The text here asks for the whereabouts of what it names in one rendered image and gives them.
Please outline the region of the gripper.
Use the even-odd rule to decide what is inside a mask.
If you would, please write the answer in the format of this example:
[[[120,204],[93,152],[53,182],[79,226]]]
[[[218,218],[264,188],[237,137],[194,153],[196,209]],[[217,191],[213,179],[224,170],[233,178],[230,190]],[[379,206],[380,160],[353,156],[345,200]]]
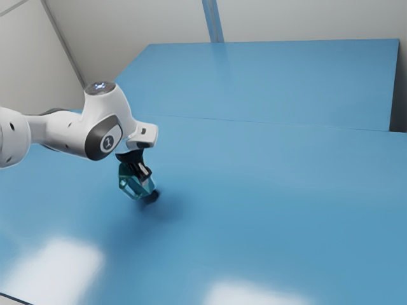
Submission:
[[[152,171],[144,164],[143,149],[133,150],[126,153],[116,153],[116,159],[123,164],[132,164],[132,171],[141,186],[148,183]]]

